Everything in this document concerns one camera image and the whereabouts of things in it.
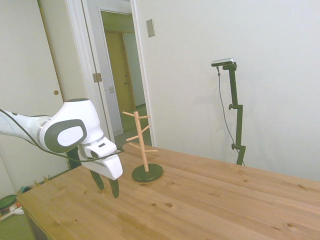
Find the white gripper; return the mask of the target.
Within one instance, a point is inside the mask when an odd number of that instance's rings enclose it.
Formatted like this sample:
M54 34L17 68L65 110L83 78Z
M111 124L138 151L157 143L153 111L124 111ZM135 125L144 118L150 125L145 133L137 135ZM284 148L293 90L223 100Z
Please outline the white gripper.
M117 179L122 176L123 168L118 155L90 162L82 162L81 164L85 168L90 169L90 174L101 191L105 189L105 186L100 175L109 178L108 181L111 186L113 197L115 199L119 197L120 188Z

